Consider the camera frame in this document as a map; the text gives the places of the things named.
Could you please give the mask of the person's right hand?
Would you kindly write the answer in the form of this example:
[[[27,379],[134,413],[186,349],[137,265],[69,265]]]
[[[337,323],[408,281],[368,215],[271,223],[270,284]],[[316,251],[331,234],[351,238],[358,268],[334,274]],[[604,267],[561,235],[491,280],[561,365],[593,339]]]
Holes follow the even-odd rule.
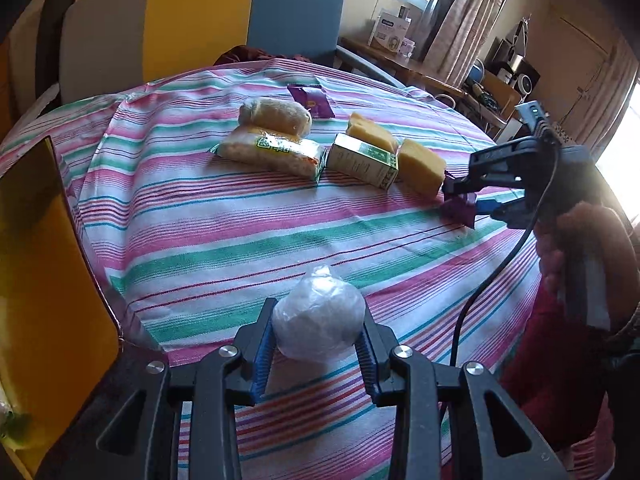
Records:
[[[570,244],[593,246],[604,273],[610,333],[622,330],[639,304],[639,270],[618,214],[605,206],[581,202],[552,222],[537,223],[534,234],[542,284],[550,294],[560,291]]]

